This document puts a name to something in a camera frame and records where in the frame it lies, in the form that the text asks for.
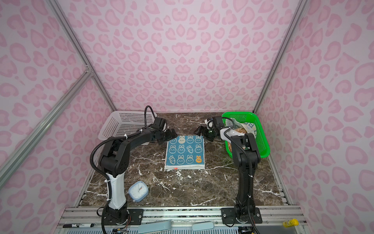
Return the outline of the teal bunny print towel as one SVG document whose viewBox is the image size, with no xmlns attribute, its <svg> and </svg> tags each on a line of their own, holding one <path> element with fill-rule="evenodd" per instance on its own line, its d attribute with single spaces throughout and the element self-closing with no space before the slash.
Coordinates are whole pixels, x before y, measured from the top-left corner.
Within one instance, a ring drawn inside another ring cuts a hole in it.
<svg viewBox="0 0 374 234">
<path fill-rule="evenodd" d="M 165 170 L 205 169 L 202 136 L 178 136 L 167 143 Z"/>
</svg>

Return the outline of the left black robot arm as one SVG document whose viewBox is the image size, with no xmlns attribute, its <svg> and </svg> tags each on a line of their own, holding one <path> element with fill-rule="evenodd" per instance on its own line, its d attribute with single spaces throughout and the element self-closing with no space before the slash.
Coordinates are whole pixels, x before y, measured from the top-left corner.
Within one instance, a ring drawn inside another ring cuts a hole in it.
<svg viewBox="0 0 374 234">
<path fill-rule="evenodd" d="M 111 137 L 98 145 L 104 147 L 99 160 L 99 171 L 105 177 L 108 188 L 103 215 L 108 214 L 116 218 L 128 215 L 124 174 L 130 163 L 131 151 L 147 142 L 163 144 L 175 138 L 177 133 L 174 129 L 146 127 L 130 135 Z"/>
</svg>

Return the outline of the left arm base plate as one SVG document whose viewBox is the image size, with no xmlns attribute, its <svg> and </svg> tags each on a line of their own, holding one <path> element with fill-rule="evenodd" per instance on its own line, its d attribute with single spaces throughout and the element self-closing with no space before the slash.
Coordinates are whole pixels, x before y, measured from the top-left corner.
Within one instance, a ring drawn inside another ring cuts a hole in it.
<svg viewBox="0 0 374 234">
<path fill-rule="evenodd" d="M 140 225 L 142 223 L 144 210 L 143 209 L 127 209 L 123 208 L 115 210 L 106 208 L 102 213 L 103 225 Z"/>
</svg>

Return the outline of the white perforated plastic basket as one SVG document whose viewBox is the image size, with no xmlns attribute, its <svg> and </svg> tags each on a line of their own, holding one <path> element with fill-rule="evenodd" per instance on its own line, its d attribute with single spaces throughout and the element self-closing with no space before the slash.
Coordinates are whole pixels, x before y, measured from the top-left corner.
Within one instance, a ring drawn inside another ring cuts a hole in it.
<svg viewBox="0 0 374 234">
<path fill-rule="evenodd" d="M 142 111 L 114 111 L 101 127 L 98 139 L 104 141 L 109 137 L 129 135 L 145 126 Z"/>
</svg>

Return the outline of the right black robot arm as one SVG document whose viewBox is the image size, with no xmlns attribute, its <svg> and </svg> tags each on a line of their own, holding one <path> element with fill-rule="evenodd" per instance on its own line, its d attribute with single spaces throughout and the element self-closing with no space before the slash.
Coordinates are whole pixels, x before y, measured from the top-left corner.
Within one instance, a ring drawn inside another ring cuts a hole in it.
<svg viewBox="0 0 374 234">
<path fill-rule="evenodd" d="M 253 221 L 255 201 L 253 198 L 254 178 L 261 155 L 253 133 L 242 133 L 232 128 L 207 128 L 199 126 L 194 134 L 203 136 L 208 141 L 216 138 L 231 144 L 232 159 L 239 174 L 238 193 L 236 196 L 236 218 L 241 222 Z"/>
</svg>

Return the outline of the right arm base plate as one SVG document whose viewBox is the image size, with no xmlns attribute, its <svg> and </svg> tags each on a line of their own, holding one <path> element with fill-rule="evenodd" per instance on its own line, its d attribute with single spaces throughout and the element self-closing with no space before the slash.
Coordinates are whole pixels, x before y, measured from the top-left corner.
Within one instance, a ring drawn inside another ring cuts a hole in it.
<svg viewBox="0 0 374 234">
<path fill-rule="evenodd" d="M 251 225 L 251 221 L 249 220 L 248 213 L 242 218 L 236 214 L 234 207 L 229 208 L 221 208 L 221 218 L 222 223 L 228 226 L 232 226 L 233 224 L 248 224 Z M 262 224 L 263 219 L 258 207 L 255 208 L 254 214 L 251 215 L 254 224 Z"/>
</svg>

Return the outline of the green plastic basket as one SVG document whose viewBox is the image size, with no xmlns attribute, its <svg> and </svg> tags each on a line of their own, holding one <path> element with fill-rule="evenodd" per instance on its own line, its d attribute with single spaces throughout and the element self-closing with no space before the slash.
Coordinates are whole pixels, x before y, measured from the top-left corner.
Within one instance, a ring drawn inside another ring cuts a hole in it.
<svg viewBox="0 0 374 234">
<path fill-rule="evenodd" d="M 261 122 L 259 118 L 251 112 L 226 112 L 222 114 L 223 120 L 228 119 L 230 121 L 231 118 L 235 118 L 238 122 L 250 122 L 254 123 L 257 128 L 257 137 L 256 143 L 258 145 L 261 158 L 266 158 L 270 155 L 270 147 L 267 142 L 263 127 L 261 125 Z"/>
</svg>

